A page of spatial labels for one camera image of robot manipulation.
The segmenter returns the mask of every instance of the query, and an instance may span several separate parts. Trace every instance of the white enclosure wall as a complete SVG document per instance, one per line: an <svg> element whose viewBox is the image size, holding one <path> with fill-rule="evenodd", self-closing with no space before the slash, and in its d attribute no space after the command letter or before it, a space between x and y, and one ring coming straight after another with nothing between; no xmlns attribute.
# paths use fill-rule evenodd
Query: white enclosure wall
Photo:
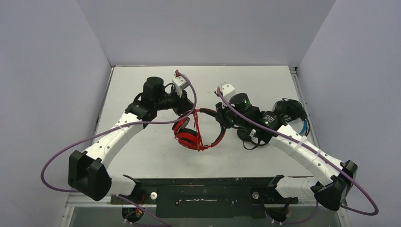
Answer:
<svg viewBox="0 0 401 227"><path fill-rule="evenodd" d="M110 65L75 0L1 1L0 31L0 226L55 227L68 194L41 168L93 135ZM67 166L46 178L67 188Z"/></svg>
<svg viewBox="0 0 401 227"><path fill-rule="evenodd" d="M335 0L77 0L112 65L298 65Z"/></svg>
<svg viewBox="0 0 401 227"><path fill-rule="evenodd" d="M401 1L337 0L298 74L319 144L359 165L380 212L353 226L400 226ZM373 208L356 188L351 207Z"/></svg>

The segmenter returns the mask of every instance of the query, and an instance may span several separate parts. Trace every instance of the blue cable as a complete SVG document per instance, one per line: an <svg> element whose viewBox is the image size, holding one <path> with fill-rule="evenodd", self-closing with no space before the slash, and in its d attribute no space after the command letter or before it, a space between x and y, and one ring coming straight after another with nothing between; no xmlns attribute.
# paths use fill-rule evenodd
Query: blue cable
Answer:
<svg viewBox="0 0 401 227"><path fill-rule="evenodd" d="M302 128L301 132L299 134L302 134L306 131L306 129L308 128L308 122L305 120L304 121L304 127Z"/></svg>

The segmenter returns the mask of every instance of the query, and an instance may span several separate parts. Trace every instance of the red headphones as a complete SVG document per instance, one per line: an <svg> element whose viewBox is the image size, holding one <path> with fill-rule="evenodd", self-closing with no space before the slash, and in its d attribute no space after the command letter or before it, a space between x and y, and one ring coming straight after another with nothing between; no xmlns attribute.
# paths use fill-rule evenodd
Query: red headphones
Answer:
<svg viewBox="0 0 401 227"><path fill-rule="evenodd" d="M217 139L209 145L203 145L201 133L199 131L197 112L205 113L209 116L212 116L213 118L215 118L217 115L217 112L214 110L205 109L205 108L197 109L197 110L193 111L196 131L185 128L190 121L190 119L188 117L180 120L179 122L174 123L172 129L174 132L174 137L178 140L179 144L183 145L186 148L192 149L192 150L201 151L201 150L205 150L205 149L214 147L215 145L220 143L220 141L224 137L224 134L226 133L226 129L224 129L223 126L220 125L220 134L218 135Z"/></svg>

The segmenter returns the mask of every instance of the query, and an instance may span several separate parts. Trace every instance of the cable tie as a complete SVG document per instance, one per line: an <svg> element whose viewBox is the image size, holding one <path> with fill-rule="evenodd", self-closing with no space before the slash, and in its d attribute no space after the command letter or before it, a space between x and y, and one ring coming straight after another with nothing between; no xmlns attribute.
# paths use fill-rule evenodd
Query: cable tie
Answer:
<svg viewBox="0 0 401 227"><path fill-rule="evenodd" d="M128 138L128 130L125 129L124 127L121 127L121 125L117 125L117 127L119 127L122 131L125 132L125 137L127 138L127 143L130 141L130 138Z"/></svg>
<svg viewBox="0 0 401 227"><path fill-rule="evenodd" d="M294 152L298 151L298 149L302 146L302 144L307 140L308 138L306 136L303 136L300 140L299 143L295 146Z"/></svg>
<svg viewBox="0 0 401 227"><path fill-rule="evenodd" d="M312 163L315 161L315 159L319 156L319 154L320 154L320 152L321 152L322 150L317 150L317 153L316 153L316 155L312 158L312 160L311 160L311 162L309 163L309 165L308 165L308 167L306 168L306 169L308 169L311 165L312 165Z"/></svg>

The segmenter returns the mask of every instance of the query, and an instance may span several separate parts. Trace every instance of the white table surface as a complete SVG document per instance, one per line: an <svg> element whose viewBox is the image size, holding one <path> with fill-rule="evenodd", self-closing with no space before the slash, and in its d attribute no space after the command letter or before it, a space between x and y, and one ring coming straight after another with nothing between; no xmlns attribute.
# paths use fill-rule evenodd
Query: white table surface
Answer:
<svg viewBox="0 0 401 227"><path fill-rule="evenodd" d="M288 66L186 66L186 67L115 67L101 112L97 133L111 128L128 104L142 92L147 77L171 82L174 71L185 74L196 89L197 108L215 109L220 99L213 93L223 82L247 93L250 102L261 110L271 110L281 98L298 100ZM193 100L190 88L189 98ZM178 116L172 110L159 111L155 121L170 121ZM219 125L211 117L199 114L204 144L219 134ZM302 123L291 123L296 131ZM193 119L188 127L193 126ZM201 177L272 177L311 176L299 163L273 146L245 150L236 130L227 130L224 139L205 151L189 150L174 139L172 125L149 125L133 137L111 162L111 175L127 174L134 178Z"/></svg>

